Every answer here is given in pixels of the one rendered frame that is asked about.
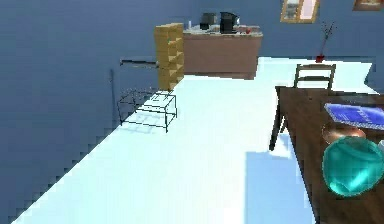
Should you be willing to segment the brown kitchen counter cabinet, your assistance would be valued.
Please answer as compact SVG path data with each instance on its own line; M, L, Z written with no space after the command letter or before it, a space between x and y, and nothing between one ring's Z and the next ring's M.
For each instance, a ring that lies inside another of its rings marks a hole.
M234 34L221 34L219 26L183 32L184 74L253 80L263 33L259 26L235 26Z

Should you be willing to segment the black coffee machine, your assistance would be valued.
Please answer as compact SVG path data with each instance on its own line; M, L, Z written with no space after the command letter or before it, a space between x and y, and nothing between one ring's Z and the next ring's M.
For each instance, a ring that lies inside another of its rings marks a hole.
M231 12L220 13L220 33L235 33L234 26L238 23L239 16Z

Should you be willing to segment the dark brown wooden table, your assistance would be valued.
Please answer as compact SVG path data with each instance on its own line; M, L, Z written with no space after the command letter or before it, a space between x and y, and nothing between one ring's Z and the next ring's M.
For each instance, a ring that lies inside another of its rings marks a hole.
M346 97L354 96L384 110L384 95L285 86L277 86L275 91L278 101L269 149L275 148L285 118L316 224L384 224L384 180L368 192L345 198L332 193L322 175L327 147L322 128L332 121L324 105L342 104Z

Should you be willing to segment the dark wooden chair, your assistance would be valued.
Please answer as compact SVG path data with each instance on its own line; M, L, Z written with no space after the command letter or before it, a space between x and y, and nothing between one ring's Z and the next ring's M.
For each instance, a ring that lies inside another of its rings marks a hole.
M313 76L301 76L301 71L329 71L330 74L328 76L321 76L321 75L313 75ZM336 65L335 64L298 64L296 66L295 71L295 78L293 82L293 87L297 88L299 82L303 81L326 81L327 82L327 89L331 90L333 86L334 76L336 72Z

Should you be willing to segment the red vase with twigs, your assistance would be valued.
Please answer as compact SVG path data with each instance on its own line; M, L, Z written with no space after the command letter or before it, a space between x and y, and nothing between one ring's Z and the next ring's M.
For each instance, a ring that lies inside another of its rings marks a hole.
M325 58L324 49L325 49L325 46L326 46L328 39L333 34L334 29L335 29L335 22L334 21L332 21L331 23L326 23L326 22L322 23L322 32L323 32L324 37L323 37L323 40L322 40L322 43L320 46L320 53L315 58L316 63L322 63L323 62L323 60Z

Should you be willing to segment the wooden framed window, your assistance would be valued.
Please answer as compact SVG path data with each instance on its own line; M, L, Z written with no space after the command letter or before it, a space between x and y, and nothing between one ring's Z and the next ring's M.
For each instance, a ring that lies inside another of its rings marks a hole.
M320 0L282 0L280 21L311 24L316 21Z

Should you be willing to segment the copper brown bowl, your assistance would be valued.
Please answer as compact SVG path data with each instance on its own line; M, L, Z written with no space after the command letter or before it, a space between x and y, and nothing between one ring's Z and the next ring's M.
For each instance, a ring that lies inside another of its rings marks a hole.
M341 137L353 136L365 138L366 134L361 129L341 123L327 123L322 128L322 137L331 144Z

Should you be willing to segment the blue book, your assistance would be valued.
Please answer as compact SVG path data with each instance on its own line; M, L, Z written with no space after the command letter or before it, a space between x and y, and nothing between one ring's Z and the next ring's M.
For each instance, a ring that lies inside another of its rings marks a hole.
M334 122L359 128L384 130L384 110L381 108L326 103L324 109Z

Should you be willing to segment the teal glass bowl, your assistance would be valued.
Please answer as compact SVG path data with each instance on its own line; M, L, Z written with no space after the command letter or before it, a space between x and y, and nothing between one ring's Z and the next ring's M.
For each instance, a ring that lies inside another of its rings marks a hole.
M341 137L325 149L322 173L326 186L336 195L361 195L384 177L384 151L362 137Z

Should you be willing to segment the brown framed picture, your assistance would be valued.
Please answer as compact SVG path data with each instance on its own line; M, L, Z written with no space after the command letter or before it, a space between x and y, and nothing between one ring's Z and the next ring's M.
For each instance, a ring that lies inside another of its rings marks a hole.
M384 6L384 0L355 0L354 11L380 11Z

